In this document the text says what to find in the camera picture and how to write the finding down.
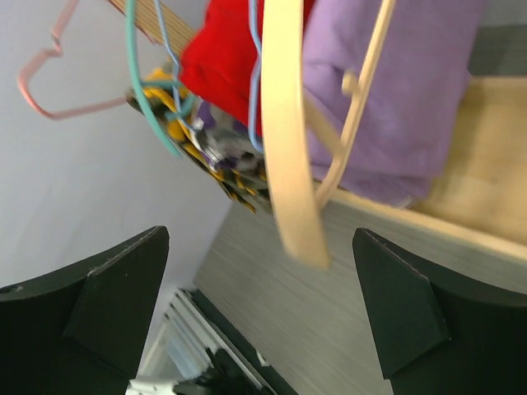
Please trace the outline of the teal plastic hanger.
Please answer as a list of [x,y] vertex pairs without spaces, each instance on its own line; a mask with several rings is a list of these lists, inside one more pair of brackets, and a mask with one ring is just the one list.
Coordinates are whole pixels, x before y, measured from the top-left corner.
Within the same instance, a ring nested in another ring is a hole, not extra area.
[[[137,48],[137,33],[136,33],[136,14],[137,14],[138,2],[127,1],[124,5],[124,12],[126,17],[125,22],[125,41],[128,56],[128,72],[131,80],[131,87],[133,90],[134,100],[136,101],[139,110],[150,125],[152,131],[162,143],[162,145],[169,151],[173,156],[180,156],[180,147],[177,141],[170,136],[167,131],[167,127],[160,121],[161,116],[156,113],[155,108],[162,106],[162,116],[166,117],[166,111],[175,111],[174,99],[172,89],[169,84],[172,82],[172,70],[169,71],[168,77],[154,78],[149,80],[143,80],[140,75],[140,67],[138,63],[138,48]],[[175,49],[170,42],[172,49],[175,54]]]

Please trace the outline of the camouflage garment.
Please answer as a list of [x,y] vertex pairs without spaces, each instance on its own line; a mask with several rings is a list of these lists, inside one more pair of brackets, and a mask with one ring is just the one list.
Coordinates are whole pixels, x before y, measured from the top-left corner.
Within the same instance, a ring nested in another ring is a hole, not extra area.
[[167,63],[154,69],[143,87],[163,133],[231,200],[252,212],[270,212],[264,154],[254,148],[247,127],[186,87],[170,86],[172,81]]

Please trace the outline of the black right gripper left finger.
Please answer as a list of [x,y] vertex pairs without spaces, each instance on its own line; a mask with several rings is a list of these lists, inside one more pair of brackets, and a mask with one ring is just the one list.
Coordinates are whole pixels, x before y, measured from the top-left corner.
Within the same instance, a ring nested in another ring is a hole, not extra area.
[[1,289],[3,394],[123,394],[136,377],[166,269],[155,226]]

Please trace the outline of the red garment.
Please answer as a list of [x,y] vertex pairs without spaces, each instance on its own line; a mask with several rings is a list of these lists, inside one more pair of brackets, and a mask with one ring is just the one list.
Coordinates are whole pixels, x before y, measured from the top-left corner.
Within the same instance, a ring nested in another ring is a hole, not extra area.
[[[303,35],[312,1],[257,1],[262,42],[257,135],[272,146],[305,143]],[[212,1],[203,28],[184,50],[180,81],[248,126],[256,49],[248,1]]]

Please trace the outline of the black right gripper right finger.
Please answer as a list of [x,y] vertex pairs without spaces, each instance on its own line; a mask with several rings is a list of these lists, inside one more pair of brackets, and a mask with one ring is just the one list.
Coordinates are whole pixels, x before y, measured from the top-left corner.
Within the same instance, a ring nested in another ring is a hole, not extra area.
[[395,394],[524,394],[526,296],[359,228],[352,240],[384,379]]

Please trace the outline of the wooden clothes rack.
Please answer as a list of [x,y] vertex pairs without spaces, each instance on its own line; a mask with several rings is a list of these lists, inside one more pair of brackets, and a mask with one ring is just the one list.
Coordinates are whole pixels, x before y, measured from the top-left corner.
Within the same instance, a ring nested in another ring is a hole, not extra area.
[[[138,63],[141,78],[146,80],[154,69],[170,64],[170,56],[161,44],[154,1],[137,2]],[[203,26],[193,30],[164,5],[163,12],[170,42],[181,60],[184,50]],[[433,179],[425,198],[408,207],[393,207],[342,188],[340,180],[327,204],[335,200],[432,235],[523,258],[526,255],[526,80],[521,76],[475,77],[470,72],[469,75],[444,168]],[[333,156],[312,128],[307,128],[306,133],[313,182],[319,186]]]

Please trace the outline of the beige wooden hanger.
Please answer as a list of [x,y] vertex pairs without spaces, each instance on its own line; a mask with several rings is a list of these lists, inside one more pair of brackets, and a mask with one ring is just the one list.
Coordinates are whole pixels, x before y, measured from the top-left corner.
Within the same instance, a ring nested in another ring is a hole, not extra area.
[[[393,1],[380,4],[360,74],[343,76],[343,92],[352,100],[343,130],[337,133],[304,95],[304,3],[267,1],[264,6],[260,91],[268,187],[284,249],[312,267],[326,269],[331,263],[321,212],[346,168],[394,7]],[[319,186],[310,168],[307,128],[333,156]]]

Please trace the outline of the patterned purple garment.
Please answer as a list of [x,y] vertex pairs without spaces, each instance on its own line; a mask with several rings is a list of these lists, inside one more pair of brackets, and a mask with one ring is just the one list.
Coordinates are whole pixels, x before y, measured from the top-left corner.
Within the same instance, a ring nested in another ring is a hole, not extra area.
[[214,170],[255,170],[264,154],[250,141],[247,127],[230,114],[206,100],[194,107],[191,140]]

